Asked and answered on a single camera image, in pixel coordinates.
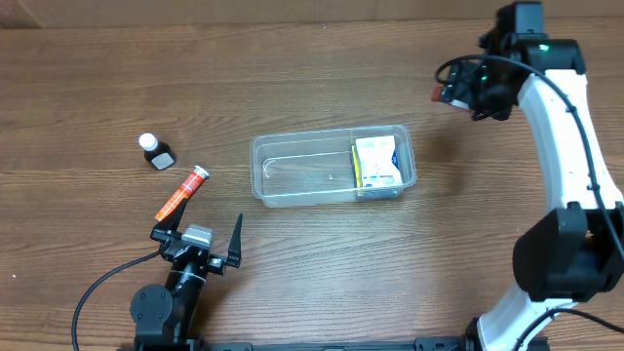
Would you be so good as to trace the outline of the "blue VapoDrops box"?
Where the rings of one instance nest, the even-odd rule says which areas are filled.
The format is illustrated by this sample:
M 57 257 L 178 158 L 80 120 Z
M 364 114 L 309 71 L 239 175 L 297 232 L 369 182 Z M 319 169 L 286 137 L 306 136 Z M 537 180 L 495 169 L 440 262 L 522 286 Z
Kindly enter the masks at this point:
M 370 188 L 403 183 L 395 147 L 390 144 L 356 144 L 352 147 L 352 161 L 359 197 L 366 197 Z

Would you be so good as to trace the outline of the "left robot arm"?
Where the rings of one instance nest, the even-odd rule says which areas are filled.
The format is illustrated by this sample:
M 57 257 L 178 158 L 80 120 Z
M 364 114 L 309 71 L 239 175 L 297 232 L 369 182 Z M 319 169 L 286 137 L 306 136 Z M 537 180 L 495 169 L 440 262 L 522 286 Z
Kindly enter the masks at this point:
M 192 224 L 177 230 L 186 204 L 182 201 L 152 228 L 150 238 L 161 244 L 158 255 L 172 267 L 165 284 L 145 286 L 131 301 L 135 350 L 208 350 L 208 343 L 190 332 L 202 289 L 210 274 L 222 276 L 241 264 L 243 217 L 237 218 L 227 255 L 218 255 L 212 252 L 212 229 Z

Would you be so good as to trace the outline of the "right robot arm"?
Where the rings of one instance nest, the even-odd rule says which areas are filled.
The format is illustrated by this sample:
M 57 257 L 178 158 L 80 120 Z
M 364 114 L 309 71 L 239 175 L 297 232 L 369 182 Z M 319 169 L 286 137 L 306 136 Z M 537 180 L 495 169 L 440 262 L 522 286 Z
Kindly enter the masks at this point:
M 546 189 L 545 216 L 516 242 L 514 284 L 462 336 L 420 337 L 418 350 L 545 350 L 542 330 L 562 314 L 611 291 L 623 273 L 623 195 L 605 165 L 588 104 L 578 43 L 553 39 L 542 4 L 500 8 L 481 52 L 436 72 L 434 100 L 474 120 L 530 125 Z

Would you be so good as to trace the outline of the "red small box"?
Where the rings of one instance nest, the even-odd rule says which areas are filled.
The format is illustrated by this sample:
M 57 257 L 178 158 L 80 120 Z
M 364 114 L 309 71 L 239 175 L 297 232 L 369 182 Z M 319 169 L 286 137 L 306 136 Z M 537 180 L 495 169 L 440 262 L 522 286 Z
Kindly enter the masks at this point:
M 464 101 L 456 99 L 454 97 L 453 90 L 447 86 L 436 87 L 433 91 L 432 100 L 434 102 L 447 104 L 464 110 L 469 109 L 469 105 Z

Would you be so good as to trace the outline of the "white small box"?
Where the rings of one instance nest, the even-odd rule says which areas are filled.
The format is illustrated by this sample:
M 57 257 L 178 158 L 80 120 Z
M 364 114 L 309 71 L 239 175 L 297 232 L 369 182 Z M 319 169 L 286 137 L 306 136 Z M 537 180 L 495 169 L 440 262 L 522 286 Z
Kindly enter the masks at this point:
M 403 183 L 393 136 L 357 138 L 353 151 L 358 187 L 381 188 Z

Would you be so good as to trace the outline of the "orange tablet tube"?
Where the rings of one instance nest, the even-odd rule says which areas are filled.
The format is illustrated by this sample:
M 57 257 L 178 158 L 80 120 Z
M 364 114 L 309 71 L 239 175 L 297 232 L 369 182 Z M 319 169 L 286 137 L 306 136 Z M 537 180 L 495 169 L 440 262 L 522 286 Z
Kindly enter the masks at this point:
M 194 171 L 155 215 L 155 219 L 157 221 L 162 221 L 170 215 L 183 200 L 189 200 L 209 178 L 210 173 L 201 166 L 196 165 Z

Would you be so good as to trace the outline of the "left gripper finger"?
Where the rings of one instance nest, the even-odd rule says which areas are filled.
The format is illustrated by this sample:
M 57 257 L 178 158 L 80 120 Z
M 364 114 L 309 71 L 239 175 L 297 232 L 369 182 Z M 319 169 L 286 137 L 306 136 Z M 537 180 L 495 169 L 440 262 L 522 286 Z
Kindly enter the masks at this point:
M 154 229 L 165 233 L 177 232 L 187 202 L 187 199 L 182 199 L 181 202 L 169 214 L 167 214 L 154 226 Z
M 242 231 L 243 215 L 239 214 L 233 234 L 228 246 L 229 258 L 241 258 L 242 257 L 242 244 L 241 244 L 241 231 Z

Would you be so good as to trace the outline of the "dark brown medicine bottle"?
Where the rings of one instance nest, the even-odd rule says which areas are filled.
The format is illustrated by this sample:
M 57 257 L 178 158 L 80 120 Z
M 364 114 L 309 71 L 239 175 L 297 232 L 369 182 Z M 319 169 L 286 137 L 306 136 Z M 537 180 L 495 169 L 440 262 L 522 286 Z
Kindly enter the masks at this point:
M 176 163 L 176 156 L 164 141 L 159 141 L 151 133 L 144 133 L 138 138 L 145 160 L 157 171 L 164 171 Z

